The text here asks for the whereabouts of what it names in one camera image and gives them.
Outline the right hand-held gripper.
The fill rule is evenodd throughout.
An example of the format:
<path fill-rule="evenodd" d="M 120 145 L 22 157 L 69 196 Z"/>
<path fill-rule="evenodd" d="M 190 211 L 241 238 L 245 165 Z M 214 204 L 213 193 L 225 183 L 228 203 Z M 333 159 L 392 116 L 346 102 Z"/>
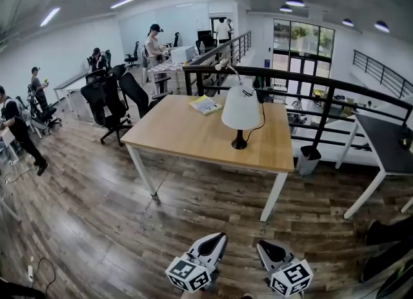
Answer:
<path fill-rule="evenodd" d="M 260 240 L 257 252 L 268 269 L 268 286 L 281 296 L 302 293 L 311 283 L 313 272 L 306 260 L 294 256 L 291 248 L 281 242 Z"/>

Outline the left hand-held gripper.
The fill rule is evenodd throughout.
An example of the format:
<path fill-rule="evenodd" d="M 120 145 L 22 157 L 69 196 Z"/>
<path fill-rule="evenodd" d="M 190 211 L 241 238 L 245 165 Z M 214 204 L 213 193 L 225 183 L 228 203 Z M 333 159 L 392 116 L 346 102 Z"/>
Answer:
<path fill-rule="evenodd" d="M 217 263 L 228 243 L 225 232 L 196 240 L 181 257 L 175 257 L 165 271 L 170 282 L 187 293 L 206 291 L 217 280 Z"/>

